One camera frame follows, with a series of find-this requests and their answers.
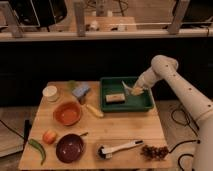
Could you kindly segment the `yellow gripper fingers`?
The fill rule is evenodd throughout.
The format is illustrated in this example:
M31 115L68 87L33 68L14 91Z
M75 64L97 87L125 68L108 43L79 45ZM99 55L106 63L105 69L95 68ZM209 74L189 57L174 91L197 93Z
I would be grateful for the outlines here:
M143 89L139 86L134 86L131 90L131 94L133 96L139 96L143 93Z

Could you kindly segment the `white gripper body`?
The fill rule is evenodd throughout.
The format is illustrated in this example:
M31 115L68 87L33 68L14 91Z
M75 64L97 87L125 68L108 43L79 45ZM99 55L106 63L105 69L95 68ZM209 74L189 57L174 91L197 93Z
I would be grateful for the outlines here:
M156 74L152 69L148 69L144 71L139 77L138 80L136 81L135 85L137 87L140 87L144 90L152 88L155 83L157 82L157 77Z

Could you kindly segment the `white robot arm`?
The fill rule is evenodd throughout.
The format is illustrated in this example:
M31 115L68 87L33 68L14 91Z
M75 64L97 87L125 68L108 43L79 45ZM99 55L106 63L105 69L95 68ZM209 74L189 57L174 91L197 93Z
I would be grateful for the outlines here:
M199 126L192 171L213 171L213 101L184 79L178 72L178 61L164 55L156 55L151 66L137 79L134 87L152 88L165 80L183 106Z

